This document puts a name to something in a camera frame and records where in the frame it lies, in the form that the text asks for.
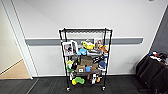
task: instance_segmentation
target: gray wall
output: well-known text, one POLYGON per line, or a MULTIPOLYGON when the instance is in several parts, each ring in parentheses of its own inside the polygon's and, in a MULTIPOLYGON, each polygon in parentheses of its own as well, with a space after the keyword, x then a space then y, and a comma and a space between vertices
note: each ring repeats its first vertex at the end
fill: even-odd
POLYGON ((168 6, 166 8, 163 19, 160 23, 159 29, 155 36, 155 40, 150 49, 150 53, 153 51, 166 51, 168 52, 168 6))
POLYGON ((0 2, 0 73, 22 60, 14 33, 0 2))
MULTIPOLYGON (((8 6, 11 2, 3 1, 6 2, 8 13, 11 13, 11 8, 8 6)), ((111 46, 108 74, 117 75, 135 73, 136 64, 148 53, 152 45, 167 4, 167 0, 153 2, 149 0, 13 0, 24 33, 24 39, 22 34, 18 34, 18 37, 22 36, 20 41, 59 39, 58 30, 64 27, 107 27, 114 30, 114 38, 143 38, 141 44, 111 46)), ((61 46, 29 45, 28 48, 34 61, 34 66, 31 66, 32 63, 28 65, 32 68, 31 72, 34 72, 33 67, 35 67, 38 76, 65 75, 61 46)))

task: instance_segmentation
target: cardboard box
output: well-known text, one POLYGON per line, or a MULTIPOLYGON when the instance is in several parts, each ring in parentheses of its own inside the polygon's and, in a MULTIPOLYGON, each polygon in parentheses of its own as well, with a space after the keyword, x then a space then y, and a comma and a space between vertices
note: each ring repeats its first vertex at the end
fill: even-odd
POLYGON ((96 70, 96 68, 95 67, 90 67, 90 70, 96 70))
POLYGON ((77 65, 77 72, 85 72, 85 65, 77 65))

